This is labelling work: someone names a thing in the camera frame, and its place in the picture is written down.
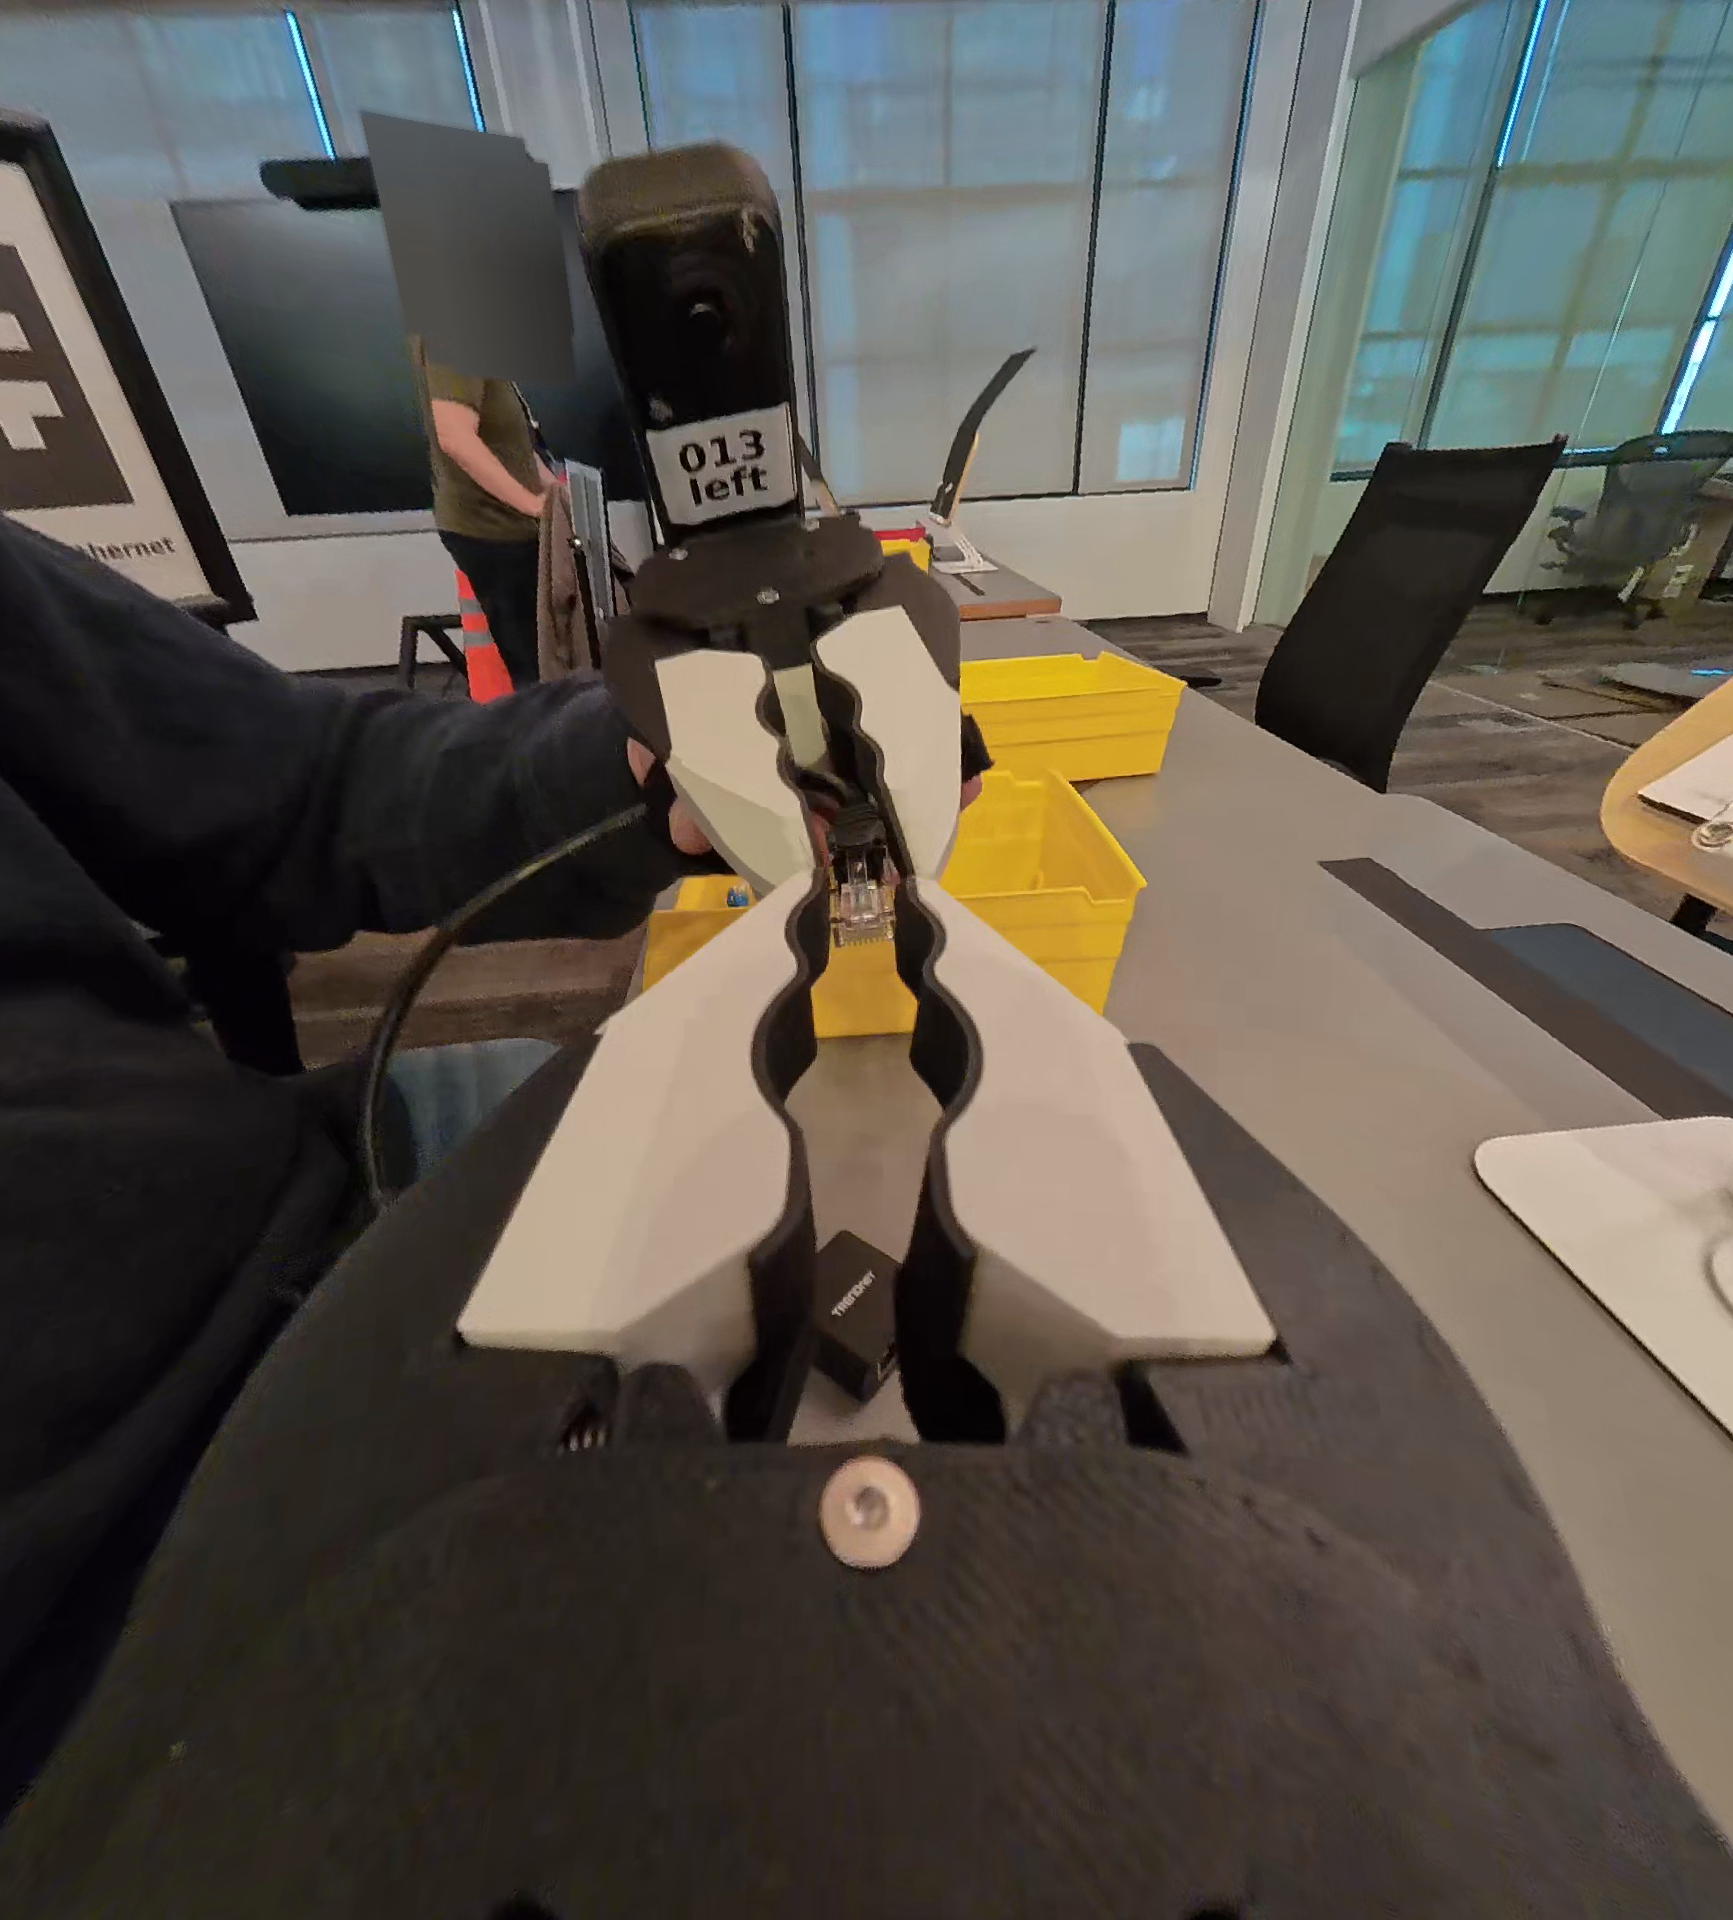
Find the yellow plastic bin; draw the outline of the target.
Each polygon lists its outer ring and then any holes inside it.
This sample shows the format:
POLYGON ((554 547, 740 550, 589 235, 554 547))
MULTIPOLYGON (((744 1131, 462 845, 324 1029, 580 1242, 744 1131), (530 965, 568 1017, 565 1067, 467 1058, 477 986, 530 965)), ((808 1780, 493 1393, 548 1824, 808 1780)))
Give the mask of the yellow plastic bin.
MULTIPOLYGON (((979 798, 958 815, 941 881, 1105 1015, 1145 873, 1070 779, 988 772, 979 798)), ((813 989, 820 1037, 906 1033, 915 1015, 891 940, 833 952, 813 989)))
POLYGON ((1187 683, 1121 652, 1059 652, 966 657, 958 692, 998 771, 1087 782, 1160 771, 1187 683))

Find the grey mesh office chair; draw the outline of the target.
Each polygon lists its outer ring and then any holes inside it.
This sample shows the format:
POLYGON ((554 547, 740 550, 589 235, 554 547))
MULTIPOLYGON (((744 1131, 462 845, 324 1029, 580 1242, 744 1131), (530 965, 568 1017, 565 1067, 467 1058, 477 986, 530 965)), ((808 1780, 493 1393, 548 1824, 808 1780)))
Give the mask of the grey mesh office chair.
POLYGON ((1624 437, 1613 450, 1589 508, 1551 508, 1551 555, 1543 571, 1551 571, 1564 588, 1607 593, 1621 605, 1621 624, 1638 630, 1663 612, 1650 578, 1695 534, 1703 490, 1729 458, 1733 429, 1624 437))

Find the person's dark sweater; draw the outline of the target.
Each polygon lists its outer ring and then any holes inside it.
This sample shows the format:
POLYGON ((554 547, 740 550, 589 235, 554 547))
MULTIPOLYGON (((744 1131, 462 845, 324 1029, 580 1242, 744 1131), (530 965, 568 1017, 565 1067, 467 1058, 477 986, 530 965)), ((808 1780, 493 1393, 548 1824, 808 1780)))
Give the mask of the person's dark sweater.
POLYGON ((245 916, 134 923, 0 788, 0 1819, 353 1180, 157 937, 282 952, 245 916))

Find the orange traffic cone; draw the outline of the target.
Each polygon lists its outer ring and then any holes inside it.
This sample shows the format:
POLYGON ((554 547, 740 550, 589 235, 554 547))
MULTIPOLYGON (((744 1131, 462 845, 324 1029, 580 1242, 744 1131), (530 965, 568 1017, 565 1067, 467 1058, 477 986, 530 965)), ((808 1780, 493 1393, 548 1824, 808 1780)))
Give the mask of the orange traffic cone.
POLYGON ((472 578, 453 566, 453 588, 462 605, 462 647, 465 647, 465 673, 472 687, 476 705, 497 705, 512 695, 518 683, 507 665, 507 656, 493 634, 493 620, 472 586, 472 578))

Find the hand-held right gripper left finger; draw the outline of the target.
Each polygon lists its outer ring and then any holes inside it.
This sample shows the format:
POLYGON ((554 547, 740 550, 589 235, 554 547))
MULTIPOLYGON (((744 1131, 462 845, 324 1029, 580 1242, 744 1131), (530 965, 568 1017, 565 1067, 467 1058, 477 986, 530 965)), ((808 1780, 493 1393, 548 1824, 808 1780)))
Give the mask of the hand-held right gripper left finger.
POLYGON ((601 1030, 456 1335, 678 1367, 737 1442, 785 1442, 815 1318, 805 1137, 826 878, 750 906, 601 1030))

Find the person's left hand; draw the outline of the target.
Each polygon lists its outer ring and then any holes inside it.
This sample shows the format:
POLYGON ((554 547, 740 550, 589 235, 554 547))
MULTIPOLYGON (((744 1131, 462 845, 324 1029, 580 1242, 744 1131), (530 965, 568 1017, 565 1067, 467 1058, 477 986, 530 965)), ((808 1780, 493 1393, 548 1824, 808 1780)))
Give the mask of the person's left hand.
POLYGON ((656 750, 650 750, 650 743, 643 743, 640 736, 628 736, 628 762, 640 779, 650 822, 662 828, 678 856, 702 872, 729 872, 729 860, 719 854, 719 845, 678 791, 668 759, 656 755, 656 750))

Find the black ethernet splitter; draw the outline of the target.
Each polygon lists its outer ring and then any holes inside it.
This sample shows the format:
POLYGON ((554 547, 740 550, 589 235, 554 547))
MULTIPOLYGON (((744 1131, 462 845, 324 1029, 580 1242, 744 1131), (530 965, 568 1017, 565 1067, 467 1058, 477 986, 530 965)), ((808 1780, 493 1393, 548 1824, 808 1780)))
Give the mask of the black ethernet splitter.
POLYGON ((813 1263, 813 1369, 850 1404, 873 1404, 895 1372, 899 1261, 856 1228, 820 1242, 813 1263))

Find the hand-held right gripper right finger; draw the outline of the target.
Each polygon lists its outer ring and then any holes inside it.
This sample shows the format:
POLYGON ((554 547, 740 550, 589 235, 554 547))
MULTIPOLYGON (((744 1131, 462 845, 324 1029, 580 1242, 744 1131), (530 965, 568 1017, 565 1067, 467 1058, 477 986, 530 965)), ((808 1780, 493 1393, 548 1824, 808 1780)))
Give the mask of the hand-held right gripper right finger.
POLYGON ((1083 997, 941 881, 895 906, 940 1100, 904 1263, 911 1419, 1023 1419, 1063 1372, 1248 1363, 1275 1327, 1151 1090, 1083 997))

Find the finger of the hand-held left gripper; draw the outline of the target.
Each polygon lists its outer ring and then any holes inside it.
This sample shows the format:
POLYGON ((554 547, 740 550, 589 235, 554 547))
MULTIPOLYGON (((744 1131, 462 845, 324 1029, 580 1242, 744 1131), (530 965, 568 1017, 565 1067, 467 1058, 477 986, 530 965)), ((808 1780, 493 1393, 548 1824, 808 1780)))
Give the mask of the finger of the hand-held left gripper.
POLYGON ((904 605, 861 609, 820 634, 813 670, 899 873, 940 881, 963 810, 958 687, 904 605))
POLYGON ((783 731, 763 719, 768 665, 747 652, 669 652, 656 660, 668 750, 694 817, 755 892, 815 867, 808 807, 783 731))

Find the person's left forearm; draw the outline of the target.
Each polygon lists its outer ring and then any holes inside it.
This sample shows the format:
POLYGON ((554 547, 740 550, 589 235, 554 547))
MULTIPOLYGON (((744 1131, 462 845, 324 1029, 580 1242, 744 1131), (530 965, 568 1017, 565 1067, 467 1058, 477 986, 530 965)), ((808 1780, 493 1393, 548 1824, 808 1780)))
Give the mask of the person's left forearm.
POLYGON ((435 928, 582 831, 489 937, 619 937, 685 873, 597 679, 484 708, 296 679, 3 511, 0 788, 134 923, 282 952, 435 928))

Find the person's blue jeans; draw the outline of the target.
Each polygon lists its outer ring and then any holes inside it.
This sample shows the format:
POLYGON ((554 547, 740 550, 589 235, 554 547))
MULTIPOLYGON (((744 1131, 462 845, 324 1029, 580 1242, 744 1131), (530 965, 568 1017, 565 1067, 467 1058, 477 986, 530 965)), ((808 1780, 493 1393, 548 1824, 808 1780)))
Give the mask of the person's blue jeans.
POLYGON ((553 1057, 548 1037, 405 1048, 383 1074, 376 1163, 399 1196, 447 1163, 553 1057))

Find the black office chair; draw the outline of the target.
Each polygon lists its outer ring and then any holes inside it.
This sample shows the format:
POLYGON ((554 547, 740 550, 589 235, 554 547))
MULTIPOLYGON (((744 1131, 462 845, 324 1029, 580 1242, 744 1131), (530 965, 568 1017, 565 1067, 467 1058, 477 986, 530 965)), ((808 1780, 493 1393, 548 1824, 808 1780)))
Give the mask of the black office chair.
POLYGON ((1389 441, 1263 665, 1257 724, 1386 794, 1401 731, 1543 503, 1567 434, 1389 441))

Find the black tape strip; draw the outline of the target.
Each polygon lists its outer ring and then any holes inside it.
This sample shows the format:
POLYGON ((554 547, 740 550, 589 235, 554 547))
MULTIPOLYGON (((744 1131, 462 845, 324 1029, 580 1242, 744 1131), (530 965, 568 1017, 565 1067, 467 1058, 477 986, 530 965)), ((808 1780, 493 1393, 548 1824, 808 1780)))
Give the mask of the black tape strip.
POLYGON ((1464 923, 1458 914, 1445 909, 1377 860, 1338 856, 1323 860, 1318 872, 1338 878, 1349 892, 1382 909, 1382 916, 1446 957, 1473 982, 1485 986, 1497 998, 1515 1005, 1653 1113, 1733 1113, 1733 1095, 1633 1033, 1621 1019, 1597 1010, 1583 997, 1551 982, 1544 971, 1509 956, 1488 931, 1464 923))

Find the black wall screen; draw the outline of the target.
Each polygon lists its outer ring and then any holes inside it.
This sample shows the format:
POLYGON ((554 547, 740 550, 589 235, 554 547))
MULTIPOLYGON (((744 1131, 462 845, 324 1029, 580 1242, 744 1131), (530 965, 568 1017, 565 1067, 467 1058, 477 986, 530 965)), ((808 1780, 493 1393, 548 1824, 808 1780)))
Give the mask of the black wall screen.
POLYGON ((175 226, 291 516, 426 511, 426 406, 363 156, 269 159, 175 226))

